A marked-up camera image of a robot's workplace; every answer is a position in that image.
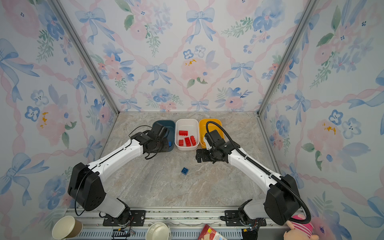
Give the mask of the dark teal plastic bin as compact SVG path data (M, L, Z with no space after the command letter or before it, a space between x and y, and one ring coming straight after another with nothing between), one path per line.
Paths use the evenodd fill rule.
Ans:
M172 147L168 147L168 152L171 152L174 147L175 147L175 128L176 128L176 123L172 120L158 120L158 121L155 121L155 122L158 122L160 124L162 124L163 126L165 126L166 128L169 129L169 133L168 133L168 136L166 137L167 140L168 140L168 143L169 142L172 142Z

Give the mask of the white plastic bin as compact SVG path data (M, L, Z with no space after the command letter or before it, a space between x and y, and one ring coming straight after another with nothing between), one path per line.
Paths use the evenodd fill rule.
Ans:
M194 151L200 144L199 123L195 119L176 121L175 145L180 151Z

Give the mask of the dark blue square lego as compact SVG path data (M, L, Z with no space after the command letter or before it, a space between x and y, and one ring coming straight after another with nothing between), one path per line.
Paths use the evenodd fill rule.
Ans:
M181 171L181 173L185 176L188 174L188 172L189 172L189 169L187 169L187 168L183 168Z

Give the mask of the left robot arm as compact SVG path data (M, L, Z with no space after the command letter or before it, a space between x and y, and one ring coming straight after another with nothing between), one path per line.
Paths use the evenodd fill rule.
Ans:
M117 198L107 195L103 183L128 162L143 154L167 152L168 130L139 132L130 137L122 146L87 165L79 163L74 166L70 179L68 194L85 211L98 210L115 219L130 219L130 208Z

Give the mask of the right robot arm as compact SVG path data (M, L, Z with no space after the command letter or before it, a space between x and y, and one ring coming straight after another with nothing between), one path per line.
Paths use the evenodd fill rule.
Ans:
M266 195L263 199L247 200L239 208L239 222L249 226L258 218L269 218L277 225L291 221L301 208L300 194L294 178L284 177L252 158L238 144L230 142L219 147L196 150L196 160L225 162L242 171Z

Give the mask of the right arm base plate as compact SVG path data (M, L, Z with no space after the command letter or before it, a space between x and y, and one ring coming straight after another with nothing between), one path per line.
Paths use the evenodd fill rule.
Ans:
M220 216L220 220L226 223L227 227L266 227L267 222L264 218L257 218L254 220L247 219L245 216L240 217L238 210L226 210L224 215Z

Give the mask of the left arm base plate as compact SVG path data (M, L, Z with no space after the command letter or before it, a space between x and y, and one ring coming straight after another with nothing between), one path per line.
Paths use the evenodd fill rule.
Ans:
M110 215L104 216L104 227L143 227L146 219L145 210L130 210L123 212L118 218L113 218Z

